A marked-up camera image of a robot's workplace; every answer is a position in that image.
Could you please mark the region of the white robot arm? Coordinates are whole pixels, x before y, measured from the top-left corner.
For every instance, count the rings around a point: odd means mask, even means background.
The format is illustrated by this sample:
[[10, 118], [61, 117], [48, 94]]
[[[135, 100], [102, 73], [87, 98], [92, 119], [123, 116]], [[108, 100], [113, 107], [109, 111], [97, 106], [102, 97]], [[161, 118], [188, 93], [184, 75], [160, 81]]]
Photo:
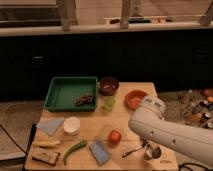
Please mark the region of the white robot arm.
[[145, 96], [130, 117], [129, 128], [140, 138], [153, 141], [213, 167], [213, 130], [163, 119], [165, 103]]

